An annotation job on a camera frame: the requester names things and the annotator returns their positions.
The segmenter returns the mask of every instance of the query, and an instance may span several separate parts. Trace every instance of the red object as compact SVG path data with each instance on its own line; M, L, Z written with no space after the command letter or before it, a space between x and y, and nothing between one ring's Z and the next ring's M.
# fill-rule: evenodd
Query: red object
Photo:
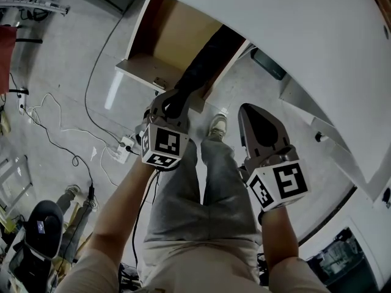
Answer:
M0 25L0 95L10 90L10 64L16 42L16 27Z

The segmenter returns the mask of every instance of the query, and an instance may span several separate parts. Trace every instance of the beige shirt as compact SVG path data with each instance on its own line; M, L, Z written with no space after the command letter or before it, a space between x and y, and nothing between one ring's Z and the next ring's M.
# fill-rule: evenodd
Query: beige shirt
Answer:
M155 266L144 277L137 292L267 292L254 279L251 266L234 254L214 245L186 247ZM326 293L328 290L306 262L288 258L270 274L273 293ZM61 282L56 293L118 293L118 268L102 252L86 250Z

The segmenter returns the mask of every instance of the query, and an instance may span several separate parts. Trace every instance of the power strip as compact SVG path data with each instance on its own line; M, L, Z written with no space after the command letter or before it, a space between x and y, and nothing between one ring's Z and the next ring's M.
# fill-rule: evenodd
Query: power strip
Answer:
M134 145L134 141L130 139L130 136L122 137L121 144L117 148L116 154L118 154L118 156L114 159L120 162L121 164L124 164L130 154L130 152L127 152L125 148L129 146L132 149L133 145Z

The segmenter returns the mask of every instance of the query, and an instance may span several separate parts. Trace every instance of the forearm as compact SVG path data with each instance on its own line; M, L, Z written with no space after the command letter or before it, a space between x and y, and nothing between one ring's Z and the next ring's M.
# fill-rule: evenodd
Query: forearm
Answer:
M298 240L285 207L263 214L262 239L269 270L284 259L299 255Z
M148 180L155 169L138 157L125 179L100 211L90 248L105 252L119 264L133 229Z

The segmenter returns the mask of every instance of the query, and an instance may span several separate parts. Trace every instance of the gray jeans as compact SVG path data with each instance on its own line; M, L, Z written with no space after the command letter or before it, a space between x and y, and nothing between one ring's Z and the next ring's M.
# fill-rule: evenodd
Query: gray jeans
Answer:
M218 137L201 143L208 169L203 204L197 179L197 147L191 140L177 169L164 172L145 242L244 239L261 243L247 189L233 150Z
M61 208L65 215L68 208L71 206L71 201L75 197L69 191L66 191L57 201L57 205ZM75 218L62 235L59 256L65 258L68 262L73 262L80 238L84 228L88 222L88 216L92 212L92 207L88 202L83 203L83 207L79 208Z

